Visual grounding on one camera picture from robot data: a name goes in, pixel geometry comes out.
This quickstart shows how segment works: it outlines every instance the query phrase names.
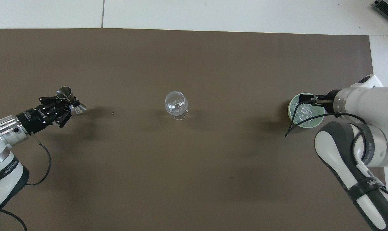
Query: white floor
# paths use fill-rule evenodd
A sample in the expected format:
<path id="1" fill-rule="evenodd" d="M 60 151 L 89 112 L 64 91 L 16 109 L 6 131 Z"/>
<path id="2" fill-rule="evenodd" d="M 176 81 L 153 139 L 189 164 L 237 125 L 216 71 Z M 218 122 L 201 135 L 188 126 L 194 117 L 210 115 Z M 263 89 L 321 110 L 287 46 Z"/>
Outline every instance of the white floor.
<path id="1" fill-rule="evenodd" d="M 370 35 L 388 86 L 388 21 L 373 0 L 0 0 L 0 28 L 144 28 Z M 388 168 L 385 168 L 388 187 Z"/>

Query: black band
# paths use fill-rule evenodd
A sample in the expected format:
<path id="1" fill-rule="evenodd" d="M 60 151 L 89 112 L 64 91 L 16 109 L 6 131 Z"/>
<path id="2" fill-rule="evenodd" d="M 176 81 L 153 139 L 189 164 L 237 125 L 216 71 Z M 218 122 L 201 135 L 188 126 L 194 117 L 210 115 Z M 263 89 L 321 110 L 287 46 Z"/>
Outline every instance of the black band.
<path id="1" fill-rule="evenodd" d="M 379 189 L 381 187 L 385 187 L 385 185 L 378 178 L 370 176 L 350 187 L 349 191 L 347 191 L 347 194 L 351 201 L 355 202 L 369 191 Z"/>
<path id="2" fill-rule="evenodd" d="M 50 125 L 50 123 L 46 123 L 42 120 L 33 108 L 16 115 L 16 117 L 29 134 L 37 133 Z"/>
<path id="3" fill-rule="evenodd" d="M 19 164 L 19 160 L 14 156 L 13 160 L 4 169 L 0 171 L 0 180 L 9 175 Z"/>
<path id="4" fill-rule="evenodd" d="M 352 124 L 355 127 L 357 127 L 359 130 L 361 130 L 362 135 L 364 136 L 364 155 L 362 156 L 361 160 L 364 163 L 364 165 L 369 164 L 372 161 L 374 152 L 375 152 L 375 142 L 371 133 L 371 130 L 366 124 L 360 124 L 355 123 Z"/>
<path id="5" fill-rule="evenodd" d="M 323 98 L 323 100 L 332 100 L 332 102 L 335 100 L 336 94 L 338 94 L 341 90 L 332 90 L 326 96 Z M 333 103 L 332 104 L 324 104 L 324 108 L 328 113 L 334 113 L 338 112 L 333 109 Z"/>
<path id="6" fill-rule="evenodd" d="M 371 76 L 367 76 L 367 77 L 361 79 L 358 83 L 365 83 L 365 82 L 367 82 L 370 79 L 370 77 Z"/>

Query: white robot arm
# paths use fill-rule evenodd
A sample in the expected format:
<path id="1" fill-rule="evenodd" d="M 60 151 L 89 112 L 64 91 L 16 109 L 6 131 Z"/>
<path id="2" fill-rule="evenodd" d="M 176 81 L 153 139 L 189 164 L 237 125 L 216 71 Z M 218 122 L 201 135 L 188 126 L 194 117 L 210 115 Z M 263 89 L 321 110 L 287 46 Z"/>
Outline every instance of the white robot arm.
<path id="1" fill-rule="evenodd" d="M 29 171 L 10 148 L 46 126 L 56 124 L 63 127 L 70 119 L 71 111 L 81 114 L 86 109 L 69 87 L 60 88 L 57 97 L 43 97 L 39 101 L 41 105 L 35 109 L 0 120 L 0 209 L 27 184 L 29 178 Z"/>
<path id="2" fill-rule="evenodd" d="M 367 168 L 388 166 L 388 88 L 370 75 L 349 88 L 309 97 L 329 113 L 366 121 L 343 115 L 348 122 L 326 124 L 315 137 L 315 149 L 370 227 L 388 231 L 388 191 Z"/>

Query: brown table surface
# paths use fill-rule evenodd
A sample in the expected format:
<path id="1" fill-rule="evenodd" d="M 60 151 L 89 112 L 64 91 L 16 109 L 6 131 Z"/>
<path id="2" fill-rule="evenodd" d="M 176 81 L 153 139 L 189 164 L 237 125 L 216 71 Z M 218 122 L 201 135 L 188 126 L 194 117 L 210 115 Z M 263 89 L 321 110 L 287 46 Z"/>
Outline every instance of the brown table surface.
<path id="1" fill-rule="evenodd" d="M 38 133 L 50 175 L 5 209 L 30 231 L 370 230 L 316 155 L 320 126 L 283 135 L 296 94 L 372 72 L 367 36 L 1 29 L 0 118 L 64 85 L 88 108 Z M 172 90 L 182 121 L 164 109 Z M 30 183 L 43 176 L 33 139 L 12 151 Z"/>

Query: green cup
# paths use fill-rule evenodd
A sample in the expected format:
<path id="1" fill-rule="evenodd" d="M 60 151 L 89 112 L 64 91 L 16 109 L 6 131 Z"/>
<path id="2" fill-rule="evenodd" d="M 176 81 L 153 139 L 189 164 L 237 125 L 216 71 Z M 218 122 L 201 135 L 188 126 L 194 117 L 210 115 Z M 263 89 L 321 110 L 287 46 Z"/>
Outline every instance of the green cup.
<path id="1" fill-rule="evenodd" d="M 291 100 L 291 102 L 288 104 L 288 117 L 290 118 L 290 120 L 292 120 L 292 116 L 294 115 L 294 109 L 292 109 L 292 107 L 295 107 L 295 105 L 298 104 L 299 95 L 312 95 L 312 94 L 311 93 L 301 93 L 301 94 L 296 95 Z M 294 119 L 294 124 L 297 124 L 297 123 L 299 123 L 301 121 L 301 120 L 299 120 L 298 115 L 303 115 L 304 114 L 302 112 L 303 105 L 307 105 L 307 104 L 301 104 L 298 107 L 298 111 L 297 111 L 297 114 L 295 115 L 295 119 Z M 323 107 L 319 107 L 319 106 L 312 106 L 311 105 L 309 110 L 312 113 L 310 117 L 314 117 L 314 116 L 317 116 L 317 115 L 319 116 L 319 115 L 322 115 L 322 114 L 325 113 L 325 109 Z M 303 127 L 303 128 L 313 128 L 313 127 L 318 126 L 323 121 L 323 119 L 324 119 L 323 117 L 319 117 L 319 118 L 307 121 L 307 122 L 305 122 L 303 124 L 300 124 L 299 126 Z"/>

